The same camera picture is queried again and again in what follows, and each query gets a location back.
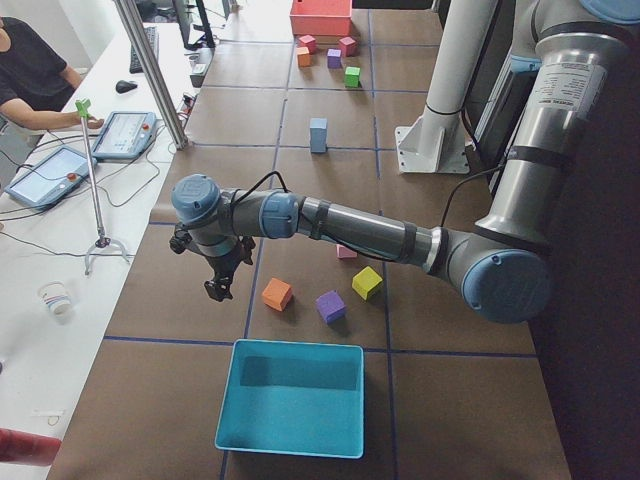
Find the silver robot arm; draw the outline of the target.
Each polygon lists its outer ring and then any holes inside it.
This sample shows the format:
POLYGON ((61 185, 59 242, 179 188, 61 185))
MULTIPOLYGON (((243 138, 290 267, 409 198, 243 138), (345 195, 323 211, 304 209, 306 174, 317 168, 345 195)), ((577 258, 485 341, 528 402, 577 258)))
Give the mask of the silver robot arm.
POLYGON ((223 189, 193 174, 173 188, 178 218, 170 248, 212 267, 208 295, 223 301, 259 237, 305 234, 387 262, 411 264, 448 282, 479 315, 519 323, 547 305, 546 237, 610 69, 639 32, 635 1, 520 1, 511 47, 513 72, 535 82, 500 167, 488 214, 469 232, 409 222, 299 195, 286 188, 223 189))

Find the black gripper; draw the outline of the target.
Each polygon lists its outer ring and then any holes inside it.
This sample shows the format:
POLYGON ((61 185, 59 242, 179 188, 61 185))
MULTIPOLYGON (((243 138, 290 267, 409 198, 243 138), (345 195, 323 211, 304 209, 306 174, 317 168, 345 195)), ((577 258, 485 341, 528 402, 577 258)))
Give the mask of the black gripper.
POLYGON ((252 237, 214 237, 197 243, 200 253, 214 271, 214 279, 204 282, 208 296, 215 301, 232 300, 231 285, 241 263, 253 264, 256 243, 252 237))

